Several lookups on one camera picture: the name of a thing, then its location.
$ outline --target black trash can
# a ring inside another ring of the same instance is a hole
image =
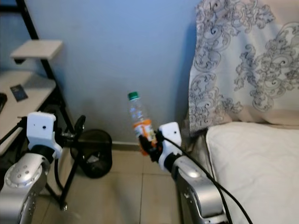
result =
[[[73,159],[78,150],[82,152],[79,166],[86,176],[100,178],[106,175],[112,167],[112,139],[110,135],[98,129],[83,132],[78,139],[78,149],[71,148]]]

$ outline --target black card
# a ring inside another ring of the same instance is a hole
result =
[[[16,99],[17,102],[28,98],[27,94],[25,93],[21,85],[12,86],[10,87],[10,90],[13,93],[14,98]]]

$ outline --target white bedsheet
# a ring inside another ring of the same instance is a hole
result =
[[[217,180],[254,224],[299,223],[299,130],[233,122],[209,128],[206,142]],[[226,198],[234,224],[246,224]]]

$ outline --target clear plastic bottle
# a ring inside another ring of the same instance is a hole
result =
[[[143,135],[147,137],[148,141],[152,142],[152,144],[155,144],[156,137],[154,129],[151,125],[151,120],[141,103],[141,99],[139,98],[138,93],[131,92],[128,94],[128,98],[130,114],[133,121],[133,128],[136,138],[138,139],[140,135]],[[147,155],[147,153],[142,148],[141,152],[143,155]]]

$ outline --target white shelf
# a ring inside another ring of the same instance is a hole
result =
[[[62,41],[58,40],[30,40],[11,53],[14,60],[27,58],[51,60],[61,49]]]
[[[16,101],[10,90],[11,86],[18,84],[22,85],[28,96],[27,99],[19,102]],[[20,121],[18,116],[27,116],[28,113],[38,110],[55,87],[54,80],[40,77],[30,71],[2,72],[0,74],[0,92],[7,95],[7,102],[0,113],[0,139]],[[0,145],[0,155],[5,153],[21,130],[18,128]]]

